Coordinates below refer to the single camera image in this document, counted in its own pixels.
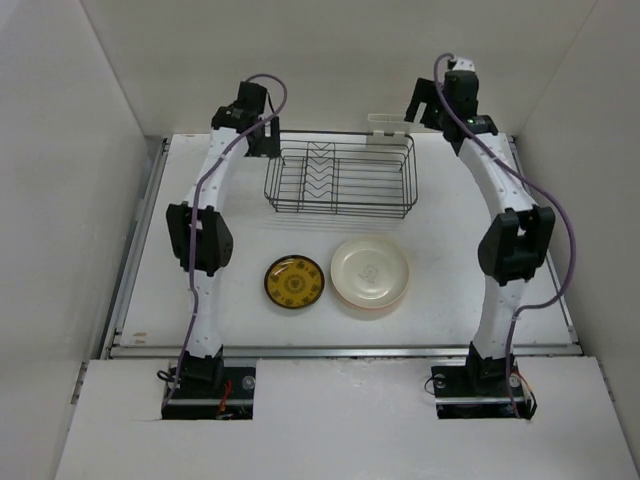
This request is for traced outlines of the black wire dish rack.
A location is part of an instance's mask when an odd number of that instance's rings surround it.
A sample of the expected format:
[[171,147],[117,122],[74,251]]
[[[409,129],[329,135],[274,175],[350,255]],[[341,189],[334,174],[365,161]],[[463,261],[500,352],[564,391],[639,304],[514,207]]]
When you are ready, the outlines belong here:
[[408,134],[286,130],[264,182],[266,200],[281,213],[403,219],[418,195]]

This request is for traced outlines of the brown yellow patterned plate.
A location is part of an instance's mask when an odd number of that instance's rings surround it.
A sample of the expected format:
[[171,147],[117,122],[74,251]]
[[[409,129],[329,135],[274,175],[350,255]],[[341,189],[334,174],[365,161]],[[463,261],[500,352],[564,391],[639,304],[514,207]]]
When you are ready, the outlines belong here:
[[263,280],[269,300],[287,310],[300,310],[315,304],[325,285],[322,268],[303,255],[287,255],[275,260]]

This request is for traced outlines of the cream plate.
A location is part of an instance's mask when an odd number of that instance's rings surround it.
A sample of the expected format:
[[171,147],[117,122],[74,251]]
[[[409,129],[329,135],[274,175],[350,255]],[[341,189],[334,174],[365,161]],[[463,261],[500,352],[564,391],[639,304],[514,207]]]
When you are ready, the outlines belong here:
[[330,276],[334,290],[347,304],[362,310],[382,310],[405,295],[411,267],[407,255],[393,240],[361,235],[336,249]]

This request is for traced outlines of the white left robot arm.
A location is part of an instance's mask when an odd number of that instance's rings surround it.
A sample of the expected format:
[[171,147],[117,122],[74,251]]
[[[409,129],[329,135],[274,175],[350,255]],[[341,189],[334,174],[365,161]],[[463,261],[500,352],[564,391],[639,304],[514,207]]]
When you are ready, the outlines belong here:
[[216,111],[197,179],[185,199],[166,210],[171,249],[187,274],[192,308],[175,373],[169,377],[174,390],[189,383],[198,394],[209,397],[223,387],[223,341],[215,308],[234,240],[222,210],[240,160],[279,153],[283,107],[270,102],[268,89],[258,83],[263,79],[277,78],[270,74],[248,77],[240,82],[236,99]]

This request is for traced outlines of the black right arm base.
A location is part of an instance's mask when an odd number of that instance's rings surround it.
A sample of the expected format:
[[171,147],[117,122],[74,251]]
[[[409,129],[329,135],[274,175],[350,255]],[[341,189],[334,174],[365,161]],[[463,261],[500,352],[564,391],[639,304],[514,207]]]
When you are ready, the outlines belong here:
[[513,367],[507,377],[507,359],[472,359],[464,364],[435,364],[429,380],[439,420],[524,419],[537,412],[535,395]]

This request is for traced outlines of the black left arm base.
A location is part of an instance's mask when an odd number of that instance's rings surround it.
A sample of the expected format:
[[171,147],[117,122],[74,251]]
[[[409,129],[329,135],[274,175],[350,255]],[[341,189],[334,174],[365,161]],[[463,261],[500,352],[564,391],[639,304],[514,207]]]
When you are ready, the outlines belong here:
[[255,361],[226,362],[220,355],[188,354],[178,366],[159,370],[166,385],[163,420],[252,420],[256,389]]

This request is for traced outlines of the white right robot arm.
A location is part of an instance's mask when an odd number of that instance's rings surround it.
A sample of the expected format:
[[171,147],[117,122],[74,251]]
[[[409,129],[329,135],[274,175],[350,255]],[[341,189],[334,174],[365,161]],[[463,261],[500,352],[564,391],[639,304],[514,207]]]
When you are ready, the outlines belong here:
[[514,366],[512,338],[529,281],[546,258],[555,213],[537,205],[511,166],[506,137],[477,112],[479,80],[469,70],[448,71],[443,87],[418,78],[405,113],[408,122],[441,132],[471,173],[491,224],[478,262],[485,276],[480,323],[462,375],[469,396],[504,396]]

